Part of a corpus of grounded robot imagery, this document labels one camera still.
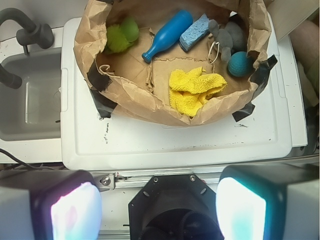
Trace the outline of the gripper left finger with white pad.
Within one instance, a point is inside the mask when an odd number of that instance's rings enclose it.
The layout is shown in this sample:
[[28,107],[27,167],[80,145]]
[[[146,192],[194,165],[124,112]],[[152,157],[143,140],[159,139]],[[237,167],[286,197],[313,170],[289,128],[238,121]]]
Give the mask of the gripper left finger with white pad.
[[2,240],[95,240],[101,221],[101,194],[88,171],[0,173]]

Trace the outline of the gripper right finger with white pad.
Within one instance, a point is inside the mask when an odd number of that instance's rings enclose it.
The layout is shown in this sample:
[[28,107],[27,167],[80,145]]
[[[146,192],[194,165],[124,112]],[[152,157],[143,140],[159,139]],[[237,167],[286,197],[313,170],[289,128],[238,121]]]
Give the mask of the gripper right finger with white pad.
[[318,240],[319,164],[229,165],[215,205],[227,240]]

